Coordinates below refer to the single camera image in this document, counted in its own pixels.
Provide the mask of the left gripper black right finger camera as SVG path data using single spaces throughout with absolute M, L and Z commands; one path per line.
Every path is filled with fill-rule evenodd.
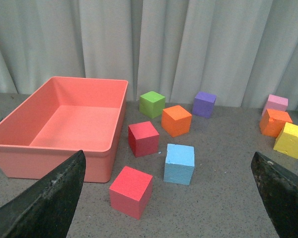
M 298 238 L 298 176 L 260 152 L 255 152 L 251 170 L 278 236 Z

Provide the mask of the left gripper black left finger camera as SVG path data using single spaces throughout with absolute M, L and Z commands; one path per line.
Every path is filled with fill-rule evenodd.
M 79 150 L 0 208 L 0 238 L 65 238 L 86 168 Z

